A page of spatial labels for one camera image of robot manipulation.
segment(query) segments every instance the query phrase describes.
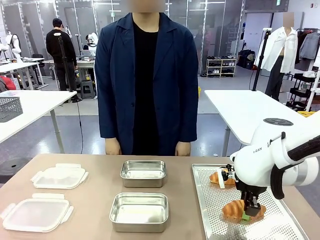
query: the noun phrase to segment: translucent lid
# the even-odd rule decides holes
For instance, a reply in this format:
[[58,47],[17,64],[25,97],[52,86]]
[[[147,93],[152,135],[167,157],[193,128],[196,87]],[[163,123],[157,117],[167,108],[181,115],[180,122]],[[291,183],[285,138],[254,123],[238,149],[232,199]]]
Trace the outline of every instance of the translucent lid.
[[45,171],[39,171],[32,179],[39,189],[73,189],[82,183],[88,172],[80,164],[57,163]]
[[36,193],[29,198],[11,204],[3,213],[3,227],[8,230],[46,233],[68,220],[73,211],[63,194]]

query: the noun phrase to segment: bread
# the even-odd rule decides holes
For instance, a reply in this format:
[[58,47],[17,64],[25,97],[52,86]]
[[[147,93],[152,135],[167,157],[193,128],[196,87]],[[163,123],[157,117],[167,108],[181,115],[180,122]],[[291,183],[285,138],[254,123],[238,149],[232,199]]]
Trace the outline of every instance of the bread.
[[[223,216],[230,222],[239,223],[242,220],[244,208],[244,200],[234,200],[222,208]],[[256,216],[250,216],[249,222],[252,223],[261,220],[264,217],[265,212],[266,207],[261,205],[261,210]]]
[[[210,176],[210,182],[213,184],[219,184],[219,178],[218,178],[218,173],[215,172]],[[233,178],[229,178],[227,181],[224,182],[224,185],[235,185],[236,182]]]

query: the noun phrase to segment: hand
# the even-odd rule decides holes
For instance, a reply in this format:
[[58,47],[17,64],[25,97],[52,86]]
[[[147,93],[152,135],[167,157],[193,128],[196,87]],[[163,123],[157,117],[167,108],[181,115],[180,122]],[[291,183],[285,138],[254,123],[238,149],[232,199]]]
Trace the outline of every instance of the hand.
[[175,156],[190,157],[191,143],[179,141],[175,147]]
[[105,154],[122,155],[120,144],[116,138],[105,139]]

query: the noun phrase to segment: stool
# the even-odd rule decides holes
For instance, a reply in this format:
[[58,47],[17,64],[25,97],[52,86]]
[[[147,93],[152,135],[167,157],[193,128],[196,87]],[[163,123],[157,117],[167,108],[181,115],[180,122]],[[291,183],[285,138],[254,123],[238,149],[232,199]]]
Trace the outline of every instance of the stool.
[[94,91],[94,86],[92,81],[82,81],[81,82],[81,98],[82,99],[93,99],[95,98],[96,94]]
[[31,158],[17,157],[0,164],[0,184],[8,182],[17,172],[20,171]]

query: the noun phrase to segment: neck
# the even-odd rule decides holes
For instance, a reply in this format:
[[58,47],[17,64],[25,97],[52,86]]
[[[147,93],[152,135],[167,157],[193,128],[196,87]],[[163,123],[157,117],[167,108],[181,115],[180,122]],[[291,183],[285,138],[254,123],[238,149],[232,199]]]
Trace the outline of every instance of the neck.
[[134,23],[145,32],[159,31],[160,15],[158,12],[133,12],[132,18]]

